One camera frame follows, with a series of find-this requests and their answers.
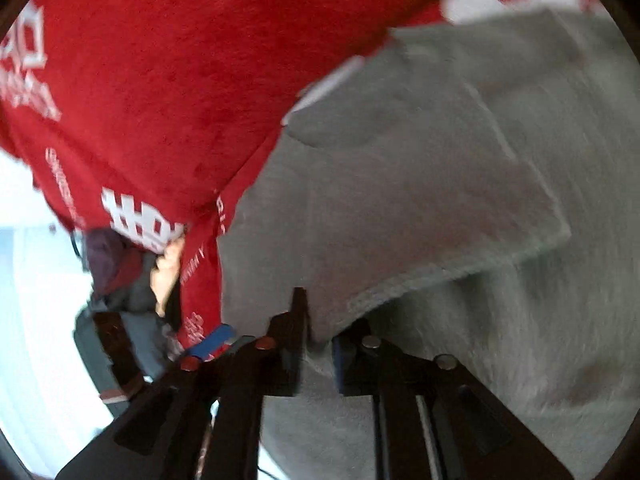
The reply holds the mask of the grey fleece garment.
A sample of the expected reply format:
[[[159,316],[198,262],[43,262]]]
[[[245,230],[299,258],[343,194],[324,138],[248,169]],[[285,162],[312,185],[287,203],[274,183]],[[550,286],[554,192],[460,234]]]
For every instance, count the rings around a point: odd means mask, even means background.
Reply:
[[[266,404],[292,479],[370,479],[370,408],[329,342],[367,318],[456,356],[594,479],[639,408],[639,64],[601,15],[398,28],[288,121],[218,242],[222,316],[309,301],[302,391]]]

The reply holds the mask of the pile of dark clothes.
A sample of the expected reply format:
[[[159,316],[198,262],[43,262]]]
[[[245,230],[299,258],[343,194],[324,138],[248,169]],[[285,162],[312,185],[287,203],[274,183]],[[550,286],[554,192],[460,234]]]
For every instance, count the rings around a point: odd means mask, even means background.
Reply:
[[[126,335],[142,380],[152,382],[183,352],[179,274],[182,236],[156,254],[111,229],[95,229],[76,249],[92,292],[75,320],[74,343],[100,400],[117,417],[128,408],[131,380],[116,377],[105,338]]]

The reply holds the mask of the red sofa cover white lettering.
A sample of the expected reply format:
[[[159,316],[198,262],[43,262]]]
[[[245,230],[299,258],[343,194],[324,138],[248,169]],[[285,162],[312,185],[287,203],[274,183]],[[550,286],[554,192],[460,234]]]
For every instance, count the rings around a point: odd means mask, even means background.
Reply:
[[[288,121],[396,27],[466,25],[594,0],[11,0],[1,147],[69,229],[161,252],[182,236],[178,341],[222,317],[218,242]]]

